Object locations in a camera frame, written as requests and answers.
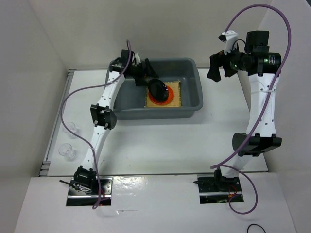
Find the black round plate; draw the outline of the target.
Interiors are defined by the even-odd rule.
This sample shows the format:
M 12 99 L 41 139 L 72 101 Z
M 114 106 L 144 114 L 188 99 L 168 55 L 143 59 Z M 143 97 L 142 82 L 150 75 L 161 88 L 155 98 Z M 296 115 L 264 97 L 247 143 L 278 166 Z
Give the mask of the black round plate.
M 148 90 L 151 97 L 157 102 L 165 102 L 169 98 L 169 90 L 167 85 L 159 79 L 151 79 L 148 82 Z

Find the orange plastic plate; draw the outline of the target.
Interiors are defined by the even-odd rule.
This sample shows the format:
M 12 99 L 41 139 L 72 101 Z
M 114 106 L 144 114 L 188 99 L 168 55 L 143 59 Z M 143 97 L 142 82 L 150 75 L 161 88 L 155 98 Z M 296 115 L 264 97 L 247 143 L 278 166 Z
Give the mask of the orange plastic plate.
M 148 91 L 148 98 L 157 105 L 167 105 L 174 99 L 174 92 L 171 87 L 159 87 L 158 90 Z

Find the square bamboo mat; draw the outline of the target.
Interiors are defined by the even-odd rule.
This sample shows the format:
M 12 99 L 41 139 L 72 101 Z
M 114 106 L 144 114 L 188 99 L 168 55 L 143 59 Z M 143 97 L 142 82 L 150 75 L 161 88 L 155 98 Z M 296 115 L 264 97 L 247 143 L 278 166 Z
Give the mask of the square bamboo mat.
M 180 81 L 173 81 L 173 82 L 165 82 L 165 85 L 172 88 L 174 92 L 174 99 L 171 103 L 167 105 L 157 105 L 150 101 L 148 98 L 148 88 L 146 88 L 145 92 L 145 108 L 180 108 L 182 107 L 181 103 L 181 91 L 180 91 Z

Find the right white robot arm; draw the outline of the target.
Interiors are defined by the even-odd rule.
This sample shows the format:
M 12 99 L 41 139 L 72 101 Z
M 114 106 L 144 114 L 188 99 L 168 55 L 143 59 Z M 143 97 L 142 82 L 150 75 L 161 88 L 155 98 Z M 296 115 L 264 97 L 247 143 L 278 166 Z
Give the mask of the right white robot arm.
M 233 135 L 232 147 L 235 156 L 225 162 L 224 167 L 216 168 L 213 178 L 199 183 L 200 190 L 208 192 L 229 191 L 237 186 L 239 171 L 248 162 L 280 147 L 282 143 L 275 128 L 276 87 L 282 58 L 279 53 L 269 51 L 269 32 L 248 32 L 243 52 L 239 50 L 239 36 L 235 31 L 223 32 L 219 39 L 225 43 L 225 48 L 210 56 L 207 77 L 219 82 L 220 67 L 224 69 L 225 77 L 245 71 L 251 88 L 250 119 L 245 133 Z

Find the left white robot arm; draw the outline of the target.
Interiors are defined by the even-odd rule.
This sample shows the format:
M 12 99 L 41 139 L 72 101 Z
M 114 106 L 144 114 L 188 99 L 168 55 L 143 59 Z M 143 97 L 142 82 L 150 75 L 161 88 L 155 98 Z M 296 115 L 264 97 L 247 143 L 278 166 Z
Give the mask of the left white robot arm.
M 104 142 L 110 131 L 116 126 L 117 116 L 113 112 L 117 94 L 126 77 L 133 77 L 139 85 L 147 86 L 147 77 L 158 78 L 149 59 L 141 60 L 139 55 L 122 50 L 121 56 L 109 64 L 106 83 L 102 96 L 91 105 L 93 134 L 90 146 L 82 164 L 74 173 L 74 183 L 86 194 L 101 194 L 101 182 L 97 179 L 96 166 Z

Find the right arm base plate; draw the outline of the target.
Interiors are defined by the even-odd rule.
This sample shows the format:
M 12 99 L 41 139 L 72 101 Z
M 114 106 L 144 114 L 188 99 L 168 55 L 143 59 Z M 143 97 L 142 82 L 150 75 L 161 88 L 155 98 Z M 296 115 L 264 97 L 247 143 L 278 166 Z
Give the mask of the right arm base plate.
M 201 204 L 217 204 L 231 202 L 244 202 L 242 188 L 238 177 L 215 178 L 212 174 L 198 175 L 193 182 L 198 186 Z

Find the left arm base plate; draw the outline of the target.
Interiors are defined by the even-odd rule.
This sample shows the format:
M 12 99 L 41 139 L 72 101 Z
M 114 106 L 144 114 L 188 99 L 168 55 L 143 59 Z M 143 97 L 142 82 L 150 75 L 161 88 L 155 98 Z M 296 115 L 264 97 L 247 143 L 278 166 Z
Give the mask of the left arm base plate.
M 100 177 L 101 195 L 99 206 L 110 206 L 112 199 L 112 177 Z M 59 180 L 60 183 L 68 186 L 68 195 L 66 206 L 93 206 L 99 196 L 97 181 L 93 187 L 82 186 L 76 183 L 73 178 L 69 182 Z

